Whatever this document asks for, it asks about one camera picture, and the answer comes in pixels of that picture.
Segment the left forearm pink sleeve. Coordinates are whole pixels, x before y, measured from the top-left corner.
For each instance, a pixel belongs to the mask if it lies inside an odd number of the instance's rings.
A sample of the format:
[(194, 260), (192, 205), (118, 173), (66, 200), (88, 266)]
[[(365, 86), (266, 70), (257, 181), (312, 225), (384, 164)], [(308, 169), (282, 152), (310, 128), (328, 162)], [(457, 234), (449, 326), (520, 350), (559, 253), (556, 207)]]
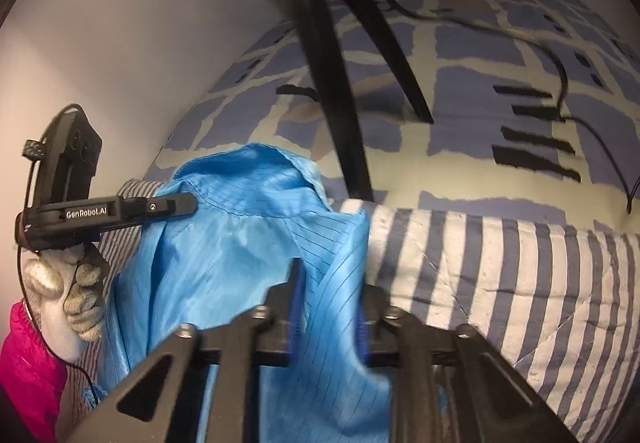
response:
[(11, 307), (1, 348), (1, 440), (54, 442), (67, 371), (51, 356), (24, 303)]

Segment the left hand white glove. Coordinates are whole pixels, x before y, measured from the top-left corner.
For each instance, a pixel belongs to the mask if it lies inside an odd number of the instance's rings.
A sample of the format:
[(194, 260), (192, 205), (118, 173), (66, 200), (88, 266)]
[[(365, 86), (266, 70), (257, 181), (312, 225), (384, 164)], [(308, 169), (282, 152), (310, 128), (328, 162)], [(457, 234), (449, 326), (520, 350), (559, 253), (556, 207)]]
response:
[(62, 361), (77, 363), (88, 345), (100, 339), (109, 271), (93, 244), (46, 250), (25, 263), (22, 275), (36, 325)]

